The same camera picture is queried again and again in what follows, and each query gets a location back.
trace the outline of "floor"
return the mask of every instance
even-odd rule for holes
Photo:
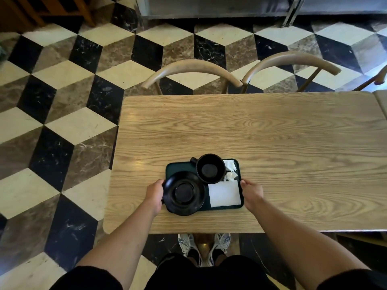
[[[0,285],[48,289],[104,236],[102,222],[122,100],[156,95],[141,83],[181,59],[210,61],[241,79],[259,60],[298,50],[335,63],[307,91],[350,90],[387,64],[387,18],[166,20],[141,31],[133,0],[93,0],[96,28],[82,19],[23,35],[0,33]],[[250,93],[292,92],[313,67],[283,66],[256,75]],[[160,81],[164,95],[219,93],[214,75]],[[374,91],[378,87],[367,88]],[[238,89],[229,87],[229,93]],[[387,273],[382,234],[336,236],[372,268]],[[289,289],[298,285],[265,234],[233,237],[235,253],[262,263]],[[133,289],[142,289],[176,235],[150,235]]]

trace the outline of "sneaker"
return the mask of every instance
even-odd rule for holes
[[[196,260],[198,268],[200,268],[203,264],[202,256],[197,248],[194,240],[194,236],[192,234],[179,234],[178,242],[183,252],[184,256],[192,257]]]
[[[212,256],[214,251],[222,251],[223,254],[226,254],[228,247],[230,246],[231,242],[231,234],[230,233],[217,233],[215,234],[215,243],[210,252],[208,253],[208,265],[214,266],[215,260],[219,256],[219,254],[216,255],[216,258]]]

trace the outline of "black mug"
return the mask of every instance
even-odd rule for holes
[[[217,155],[207,153],[199,159],[191,158],[190,162],[196,166],[196,174],[205,183],[215,184],[225,177],[226,166]]]

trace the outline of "wooden table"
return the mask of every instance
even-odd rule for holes
[[[170,162],[215,153],[317,230],[387,229],[387,121],[372,93],[133,96],[123,102],[103,228],[112,232]],[[151,233],[262,232],[245,207],[177,216]]]

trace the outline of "person's right arm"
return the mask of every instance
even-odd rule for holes
[[[369,269],[336,241],[286,216],[264,199],[261,185],[241,181],[244,205],[306,290],[351,269]]]

